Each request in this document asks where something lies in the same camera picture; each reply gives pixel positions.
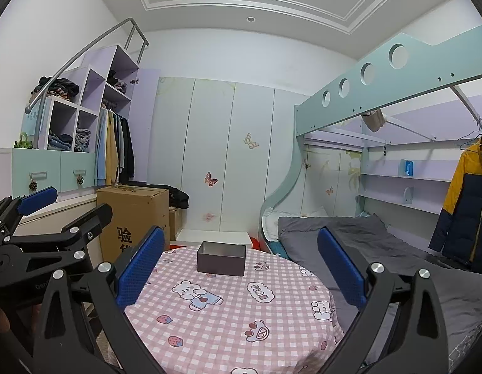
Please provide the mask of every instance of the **blue can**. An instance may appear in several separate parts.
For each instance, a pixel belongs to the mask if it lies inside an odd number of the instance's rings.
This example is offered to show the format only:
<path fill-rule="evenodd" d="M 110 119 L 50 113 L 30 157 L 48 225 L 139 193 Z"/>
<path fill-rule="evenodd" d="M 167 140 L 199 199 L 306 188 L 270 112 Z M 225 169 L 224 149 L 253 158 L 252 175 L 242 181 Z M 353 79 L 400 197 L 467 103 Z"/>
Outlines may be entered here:
<path fill-rule="evenodd" d="M 406 162 L 406 175 L 409 177 L 412 177 L 414 174 L 414 162 L 413 161 L 407 161 Z"/>

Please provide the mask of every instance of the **gingham pattern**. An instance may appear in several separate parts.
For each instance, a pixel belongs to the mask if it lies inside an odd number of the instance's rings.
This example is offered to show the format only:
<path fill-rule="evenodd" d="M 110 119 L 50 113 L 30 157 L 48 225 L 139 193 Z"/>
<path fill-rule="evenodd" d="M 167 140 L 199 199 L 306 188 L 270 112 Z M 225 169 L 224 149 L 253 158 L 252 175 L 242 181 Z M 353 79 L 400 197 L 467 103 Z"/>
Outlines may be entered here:
<path fill-rule="evenodd" d="M 312 273 L 282 257 L 247 249 L 244 277 L 213 277 L 197 272 L 197 250 L 194 246 L 164 252 L 137 303 L 125 309 L 168 374 L 315 373 L 343 338 L 335 313 L 326 321 L 314 317 L 312 302 L 335 305 Z M 259 262 L 269 269 L 255 269 Z M 192 301 L 172 291 L 183 280 L 222 297 L 223 302 L 192 310 Z M 250 282 L 264 284 L 274 299 L 255 300 L 247 289 Z M 163 315 L 172 321 L 158 322 L 158 317 L 169 321 Z M 255 321 L 264 321 L 269 336 L 249 342 L 245 332 Z"/>

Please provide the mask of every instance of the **chinese character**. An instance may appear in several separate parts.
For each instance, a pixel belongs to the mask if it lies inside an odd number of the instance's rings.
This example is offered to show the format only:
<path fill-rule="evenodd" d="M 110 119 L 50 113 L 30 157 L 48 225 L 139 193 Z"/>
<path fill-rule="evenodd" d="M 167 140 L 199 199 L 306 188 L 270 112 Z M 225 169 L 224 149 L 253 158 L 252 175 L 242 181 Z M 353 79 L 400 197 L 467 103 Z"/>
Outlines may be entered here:
<path fill-rule="evenodd" d="M 132 241 L 130 240 L 131 236 L 132 233 L 129 232 L 128 229 L 118 228 L 118 239 L 120 242 L 132 243 Z"/>

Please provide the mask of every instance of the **drawer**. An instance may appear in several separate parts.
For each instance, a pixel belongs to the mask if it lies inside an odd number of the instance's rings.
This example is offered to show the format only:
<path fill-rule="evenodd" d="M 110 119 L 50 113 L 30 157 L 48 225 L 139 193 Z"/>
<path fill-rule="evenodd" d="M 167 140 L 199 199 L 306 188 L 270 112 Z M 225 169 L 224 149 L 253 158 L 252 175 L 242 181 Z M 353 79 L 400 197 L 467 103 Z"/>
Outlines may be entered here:
<path fill-rule="evenodd" d="M 13 196 L 29 195 L 31 179 L 37 183 L 36 191 L 52 186 L 61 189 L 61 153 L 36 149 L 12 149 Z"/>
<path fill-rule="evenodd" d="M 78 190 L 95 185 L 95 153 L 61 152 L 61 191 Z M 77 182 L 83 177 L 83 184 Z"/>

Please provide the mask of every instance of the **gray metal box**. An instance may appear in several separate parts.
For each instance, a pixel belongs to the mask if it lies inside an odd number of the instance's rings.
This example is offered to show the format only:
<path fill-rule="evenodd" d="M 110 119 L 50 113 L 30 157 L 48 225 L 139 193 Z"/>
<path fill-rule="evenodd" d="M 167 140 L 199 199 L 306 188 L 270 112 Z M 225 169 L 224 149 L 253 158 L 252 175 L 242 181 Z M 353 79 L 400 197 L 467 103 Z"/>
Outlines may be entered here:
<path fill-rule="evenodd" d="M 197 251 L 197 270 L 200 273 L 242 277 L 245 263 L 244 245 L 203 242 Z"/>

